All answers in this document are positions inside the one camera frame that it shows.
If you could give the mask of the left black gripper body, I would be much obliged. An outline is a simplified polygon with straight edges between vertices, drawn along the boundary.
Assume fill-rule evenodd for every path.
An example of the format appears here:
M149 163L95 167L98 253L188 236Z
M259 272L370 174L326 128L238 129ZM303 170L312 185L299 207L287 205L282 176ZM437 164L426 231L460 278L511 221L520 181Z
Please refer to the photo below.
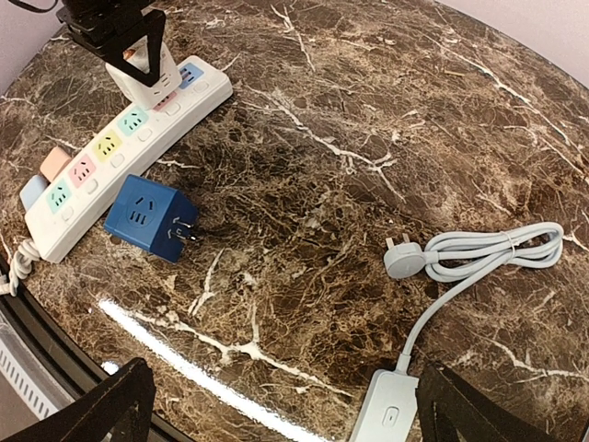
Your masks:
M126 48L144 36L145 0L63 1L56 13L72 39L89 51Z

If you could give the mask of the blue cube socket adapter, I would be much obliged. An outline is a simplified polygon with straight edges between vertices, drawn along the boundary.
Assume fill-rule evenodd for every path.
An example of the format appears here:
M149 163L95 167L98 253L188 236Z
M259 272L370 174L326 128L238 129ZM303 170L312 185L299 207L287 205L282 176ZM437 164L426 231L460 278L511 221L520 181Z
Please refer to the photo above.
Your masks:
M171 263L192 239L197 207L179 190L141 176L128 176L106 217L104 228Z

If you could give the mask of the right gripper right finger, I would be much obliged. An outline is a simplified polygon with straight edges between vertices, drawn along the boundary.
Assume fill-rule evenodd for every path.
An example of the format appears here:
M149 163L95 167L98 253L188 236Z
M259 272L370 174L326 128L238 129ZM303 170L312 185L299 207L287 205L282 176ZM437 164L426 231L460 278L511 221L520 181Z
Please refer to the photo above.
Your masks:
M433 362L422 371L416 399L425 441L552 439L505 411L440 362Z

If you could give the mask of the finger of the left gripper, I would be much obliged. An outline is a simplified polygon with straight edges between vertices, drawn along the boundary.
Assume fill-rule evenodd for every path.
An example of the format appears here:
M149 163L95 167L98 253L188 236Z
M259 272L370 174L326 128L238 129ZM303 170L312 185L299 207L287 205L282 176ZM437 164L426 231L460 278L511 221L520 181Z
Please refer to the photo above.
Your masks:
M98 51L99 58L147 87L152 87L161 75L160 53L166 15L153 9L144 15L144 36L126 48L114 47Z

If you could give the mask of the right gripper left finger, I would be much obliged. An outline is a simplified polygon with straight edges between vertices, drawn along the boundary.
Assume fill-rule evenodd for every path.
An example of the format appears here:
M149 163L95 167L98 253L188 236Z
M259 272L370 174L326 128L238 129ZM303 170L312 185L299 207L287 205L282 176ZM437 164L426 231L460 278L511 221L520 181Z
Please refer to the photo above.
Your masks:
M9 441L146 441L156 387L153 371L135 357L94 389Z

